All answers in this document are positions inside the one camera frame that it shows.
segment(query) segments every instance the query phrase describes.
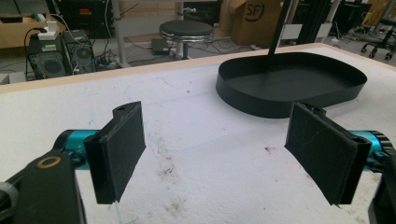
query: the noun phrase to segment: table surface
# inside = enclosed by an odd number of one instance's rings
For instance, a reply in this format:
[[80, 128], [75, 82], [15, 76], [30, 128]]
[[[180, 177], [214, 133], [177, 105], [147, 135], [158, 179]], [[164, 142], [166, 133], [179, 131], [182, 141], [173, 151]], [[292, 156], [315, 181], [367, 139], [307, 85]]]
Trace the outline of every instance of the table surface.
[[[395, 68], [322, 44], [287, 47], [342, 60], [368, 77], [360, 95], [326, 107], [347, 130], [396, 144]], [[0, 87], [0, 179], [51, 149], [67, 129], [101, 129], [119, 105], [141, 101], [147, 148], [120, 201], [122, 223], [368, 223], [380, 179], [363, 172], [351, 205], [330, 206], [284, 148], [289, 119], [225, 104], [215, 84], [225, 60], [267, 50], [125, 68]], [[89, 223], [119, 223], [76, 171]]]

